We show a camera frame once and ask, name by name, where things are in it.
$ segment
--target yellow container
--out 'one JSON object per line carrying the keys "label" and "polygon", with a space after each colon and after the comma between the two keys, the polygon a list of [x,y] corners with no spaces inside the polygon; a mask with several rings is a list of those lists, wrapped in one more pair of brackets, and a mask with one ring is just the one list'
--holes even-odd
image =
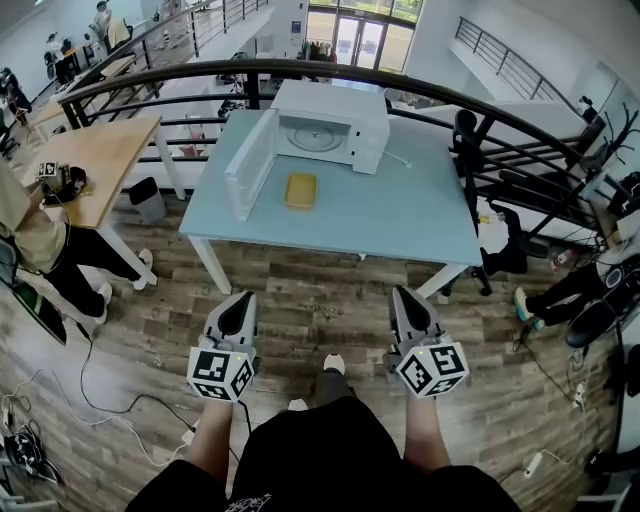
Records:
{"label": "yellow container", "polygon": [[292,172],[287,180],[284,202],[291,210],[310,212],[316,201],[317,187],[315,174]]}

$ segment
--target white shoe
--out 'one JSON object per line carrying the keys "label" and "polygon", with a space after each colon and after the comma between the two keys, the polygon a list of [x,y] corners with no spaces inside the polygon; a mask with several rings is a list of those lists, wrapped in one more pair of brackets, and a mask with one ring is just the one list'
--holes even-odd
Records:
{"label": "white shoe", "polygon": [[302,398],[298,398],[297,400],[291,400],[291,402],[289,402],[289,410],[308,411],[309,406],[307,405],[307,402],[305,402]]}
{"label": "white shoe", "polygon": [[[153,254],[151,254],[149,249],[142,249],[138,254],[138,258],[142,260],[147,269],[151,270],[151,267],[153,267]],[[147,287],[147,284],[149,284],[147,280],[144,277],[140,277],[137,281],[133,281],[133,289],[141,292]]]}
{"label": "white shoe", "polygon": [[324,370],[328,369],[338,370],[344,375],[344,359],[338,354],[329,354],[324,360]]}
{"label": "white shoe", "polygon": [[98,290],[98,293],[102,295],[102,298],[104,299],[104,313],[102,313],[102,316],[96,318],[95,321],[98,325],[104,325],[107,321],[107,311],[109,309],[111,297],[113,296],[113,288],[109,283],[104,283]]}

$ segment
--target teal shoe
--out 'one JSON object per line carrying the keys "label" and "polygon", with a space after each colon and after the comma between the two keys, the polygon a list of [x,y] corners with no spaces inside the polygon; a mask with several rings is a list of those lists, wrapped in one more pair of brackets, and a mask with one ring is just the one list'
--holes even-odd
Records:
{"label": "teal shoe", "polygon": [[533,318],[533,313],[530,313],[527,309],[527,295],[521,287],[516,288],[513,293],[513,302],[516,305],[518,318],[520,318],[521,322],[527,322]]}

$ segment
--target beige shirt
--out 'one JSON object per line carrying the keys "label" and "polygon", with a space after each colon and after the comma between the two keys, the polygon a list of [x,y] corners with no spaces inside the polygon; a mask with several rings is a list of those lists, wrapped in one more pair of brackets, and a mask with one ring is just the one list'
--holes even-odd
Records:
{"label": "beige shirt", "polygon": [[29,205],[29,191],[0,159],[0,236],[14,237],[23,264],[48,273],[64,248],[66,226],[38,210],[18,229]]}

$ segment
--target gray pants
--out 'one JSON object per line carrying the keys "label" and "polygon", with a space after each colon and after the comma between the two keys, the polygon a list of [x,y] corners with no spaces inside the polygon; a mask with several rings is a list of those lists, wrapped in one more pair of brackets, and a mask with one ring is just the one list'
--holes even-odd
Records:
{"label": "gray pants", "polygon": [[318,374],[316,379],[316,407],[330,404],[344,396],[355,396],[347,385],[347,379],[335,368]]}

